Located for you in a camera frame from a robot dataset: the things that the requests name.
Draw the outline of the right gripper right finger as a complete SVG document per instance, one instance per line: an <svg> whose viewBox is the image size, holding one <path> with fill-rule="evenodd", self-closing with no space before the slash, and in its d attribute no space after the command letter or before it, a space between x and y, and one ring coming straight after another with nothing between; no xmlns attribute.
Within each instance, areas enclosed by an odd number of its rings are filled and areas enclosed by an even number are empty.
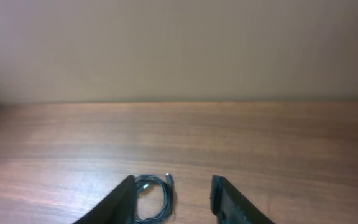
<svg viewBox="0 0 358 224"><path fill-rule="evenodd" d="M223 176L212 177L210 207L217 224L274 224Z"/></svg>

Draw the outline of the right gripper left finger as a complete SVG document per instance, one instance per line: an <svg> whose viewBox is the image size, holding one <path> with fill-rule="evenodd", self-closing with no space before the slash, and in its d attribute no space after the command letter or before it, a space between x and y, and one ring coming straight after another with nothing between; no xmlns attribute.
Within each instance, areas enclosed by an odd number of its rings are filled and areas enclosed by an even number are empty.
<svg viewBox="0 0 358 224"><path fill-rule="evenodd" d="M133 224L134 219L135 177L129 175L74 224Z"/></svg>

